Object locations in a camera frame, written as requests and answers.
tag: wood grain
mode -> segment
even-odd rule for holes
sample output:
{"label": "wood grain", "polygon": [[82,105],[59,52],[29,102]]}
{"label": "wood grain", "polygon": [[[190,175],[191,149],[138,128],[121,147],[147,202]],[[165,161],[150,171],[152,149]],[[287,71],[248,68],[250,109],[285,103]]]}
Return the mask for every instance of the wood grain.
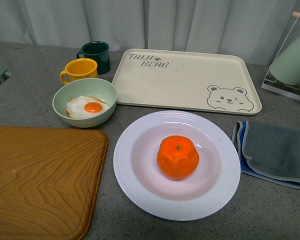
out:
{"label": "wood grain", "polygon": [[96,129],[0,126],[0,239],[84,238],[107,150]]}

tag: dish towel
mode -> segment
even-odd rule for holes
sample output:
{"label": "dish towel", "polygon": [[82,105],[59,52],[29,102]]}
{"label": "dish towel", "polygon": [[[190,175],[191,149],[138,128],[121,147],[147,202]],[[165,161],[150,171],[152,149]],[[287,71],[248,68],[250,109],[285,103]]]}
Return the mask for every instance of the dish towel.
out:
{"label": "dish towel", "polygon": [[300,130],[237,121],[232,142],[242,173],[300,189]]}

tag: bowl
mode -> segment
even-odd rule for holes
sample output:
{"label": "bowl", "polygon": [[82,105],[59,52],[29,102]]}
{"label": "bowl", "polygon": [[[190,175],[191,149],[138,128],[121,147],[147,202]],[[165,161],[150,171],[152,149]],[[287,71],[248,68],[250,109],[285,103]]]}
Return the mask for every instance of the bowl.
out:
{"label": "bowl", "polygon": [[[66,113],[67,103],[71,98],[79,96],[95,97],[106,102],[109,108],[103,113],[89,118],[69,117]],[[116,108],[117,97],[117,90],[111,82],[101,78],[82,78],[61,87],[52,99],[52,107],[66,123],[78,128],[92,128],[110,118]]]}

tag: egg white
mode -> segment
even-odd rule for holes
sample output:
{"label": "egg white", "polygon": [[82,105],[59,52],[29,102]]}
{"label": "egg white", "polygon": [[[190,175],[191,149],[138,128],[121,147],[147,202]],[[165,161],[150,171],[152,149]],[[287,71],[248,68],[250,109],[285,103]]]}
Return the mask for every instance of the egg white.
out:
{"label": "egg white", "polygon": [[[87,103],[99,103],[102,106],[102,110],[99,112],[87,112],[85,111],[85,105]],[[72,97],[66,104],[66,114],[74,119],[86,119],[104,113],[109,106],[102,100],[93,96],[79,96]]]}

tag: peeled orange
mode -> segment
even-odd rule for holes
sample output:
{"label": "peeled orange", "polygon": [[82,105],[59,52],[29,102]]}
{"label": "peeled orange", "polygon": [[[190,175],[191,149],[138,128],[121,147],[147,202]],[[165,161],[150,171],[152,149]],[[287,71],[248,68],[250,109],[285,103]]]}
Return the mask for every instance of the peeled orange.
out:
{"label": "peeled orange", "polygon": [[172,135],[162,140],[156,162],[165,175],[178,180],[189,176],[196,170],[199,164],[199,154],[189,138]]}

